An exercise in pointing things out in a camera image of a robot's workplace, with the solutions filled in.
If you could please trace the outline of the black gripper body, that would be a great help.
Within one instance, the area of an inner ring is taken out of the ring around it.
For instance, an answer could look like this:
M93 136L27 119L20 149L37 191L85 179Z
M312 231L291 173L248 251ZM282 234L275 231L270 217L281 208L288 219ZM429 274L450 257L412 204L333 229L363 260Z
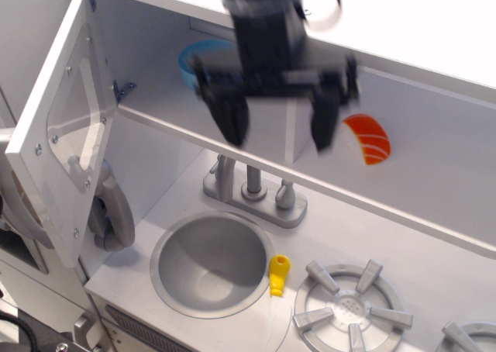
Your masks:
M292 67L242 68L236 51L195 53L192 70L196 92L208 106L243 102L248 98L308 98L337 95L337 104L357 100L360 83L351 55L309 51L299 53Z

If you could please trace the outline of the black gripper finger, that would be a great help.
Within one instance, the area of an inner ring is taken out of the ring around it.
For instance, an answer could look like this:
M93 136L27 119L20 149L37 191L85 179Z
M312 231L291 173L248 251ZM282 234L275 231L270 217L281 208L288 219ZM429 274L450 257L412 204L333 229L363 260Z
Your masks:
M319 88L313 92L311 134L319 153L332 145L341 98L341 91L336 86Z
M226 142L242 147L250 126L250 113L244 96L223 97L207 93L205 104Z

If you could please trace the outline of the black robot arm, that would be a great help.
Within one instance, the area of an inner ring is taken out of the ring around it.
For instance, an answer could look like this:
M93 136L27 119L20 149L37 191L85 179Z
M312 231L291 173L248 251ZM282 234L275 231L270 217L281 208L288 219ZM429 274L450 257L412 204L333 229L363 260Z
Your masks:
M248 98L306 98L313 108L316 149L330 147L340 106L359 97L356 59L327 52L308 37L302 0L222 3L233 21L235 47L197 53L187 64L197 79L195 90L225 140L243 145Z

